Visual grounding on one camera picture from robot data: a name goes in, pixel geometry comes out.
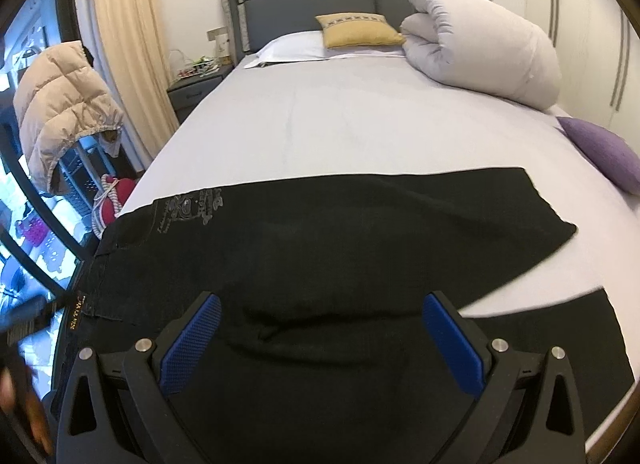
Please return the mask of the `person's left hand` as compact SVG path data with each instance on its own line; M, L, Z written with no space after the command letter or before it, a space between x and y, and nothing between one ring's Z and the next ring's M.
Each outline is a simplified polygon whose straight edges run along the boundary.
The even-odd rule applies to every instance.
M32 439L46 455L54 455L54 444L51 437L46 412L35 393L32 384L27 380L32 377L32 369L25 363L12 372L6 366L1 371L1 410L10 414L20 409L26 415Z

